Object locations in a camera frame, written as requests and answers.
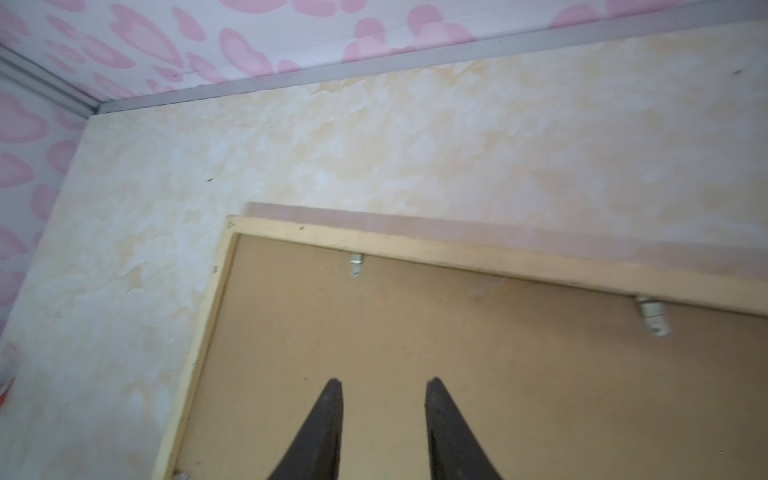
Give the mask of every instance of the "wooden frame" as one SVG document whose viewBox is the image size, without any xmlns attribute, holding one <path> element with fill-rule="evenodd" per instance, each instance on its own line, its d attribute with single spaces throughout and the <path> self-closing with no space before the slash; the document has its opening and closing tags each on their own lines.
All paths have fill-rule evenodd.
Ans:
<svg viewBox="0 0 768 480">
<path fill-rule="evenodd" d="M 153 480 L 168 480 L 176 465 L 197 382 L 241 235 L 303 243 L 396 260 L 426 263 L 628 295 L 652 296 L 723 310 L 768 315 L 768 282 L 744 277 L 658 269 L 632 263 L 560 257 L 321 225 L 229 216 L 181 372 L 174 407 L 157 454 Z"/>
</svg>

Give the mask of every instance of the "pink heart wallpaper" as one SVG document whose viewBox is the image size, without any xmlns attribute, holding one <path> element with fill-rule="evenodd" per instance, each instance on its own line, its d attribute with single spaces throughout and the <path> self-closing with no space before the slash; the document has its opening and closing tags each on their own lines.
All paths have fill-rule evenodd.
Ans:
<svg viewBox="0 0 768 480">
<path fill-rule="evenodd" d="M 0 79 L 0 335 L 84 128 Z"/>
<path fill-rule="evenodd" d="M 105 101 L 696 1 L 0 0 L 0 44 Z"/>
</svg>

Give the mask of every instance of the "wall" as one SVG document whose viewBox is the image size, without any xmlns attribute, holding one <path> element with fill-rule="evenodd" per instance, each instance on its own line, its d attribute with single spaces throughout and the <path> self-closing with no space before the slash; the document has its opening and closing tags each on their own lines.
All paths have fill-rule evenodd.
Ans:
<svg viewBox="0 0 768 480">
<path fill-rule="evenodd" d="M 8 325 L 0 472 L 147 476 L 249 201 L 760 253 L 767 46 L 751 22 L 93 117 Z"/>
<path fill-rule="evenodd" d="M 0 44 L 103 100 L 702 1 L 4 0 Z"/>
<path fill-rule="evenodd" d="M 0 336 L 84 127 L 0 78 Z"/>
</svg>

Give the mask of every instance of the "metal clip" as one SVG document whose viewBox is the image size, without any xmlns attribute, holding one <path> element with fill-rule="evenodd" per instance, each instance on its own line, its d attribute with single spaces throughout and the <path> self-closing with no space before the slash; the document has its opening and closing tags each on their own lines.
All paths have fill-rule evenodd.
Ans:
<svg viewBox="0 0 768 480">
<path fill-rule="evenodd" d="M 667 336 L 670 334 L 670 324 L 664 318 L 664 304 L 654 300 L 649 296 L 637 297 L 637 305 L 640 307 L 640 313 L 643 321 L 655 336 Z"/>
<path fill-rule="evenodd" d="M 362 254 L 353 253 L 349 263 L 352 264 L 352 276 L 360 276 L 360 271 L 362 270 Z"/>
</svg>

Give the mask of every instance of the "ceiling molding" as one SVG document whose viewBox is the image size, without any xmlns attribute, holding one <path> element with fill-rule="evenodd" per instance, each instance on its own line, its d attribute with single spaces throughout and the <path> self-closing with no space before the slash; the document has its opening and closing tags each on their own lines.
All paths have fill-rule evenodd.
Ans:
<svg viewBox="0 0 768 480">
<path fill-rule="evenodd" d="M 5 47 L 0 47 L 0 77 L 80 117 L 90 117 L 99 105 L 95 98 Z"/>
<path fill-rule="evenodd" d="M 765 0 L 715 0 L 695 3 L 660 12 L 623 18 L 608 18 L 583 25 L 531 31 L 460 45 L 431 48 L 399 55 L 389 55 L 350 63 L 325 65 L 265 77 L 244 78 L 221 84 L 187 88 L 145 97 L 109 101 L 99 106 L 99 114 L 137 108 L 157 107 L 186 101 L 203 100 L 252 91 L 272 90 L 314 84 L 342 78 L 362 77 L 390 71 L 409 70 L 432 65 L 451 64 L 480 58 L 501 57 L 531 51 L 586 45 L 601 41 L 668 33 L 690 28 L 710 27 L 734 22 L 768 18 Z"/>
</svg>

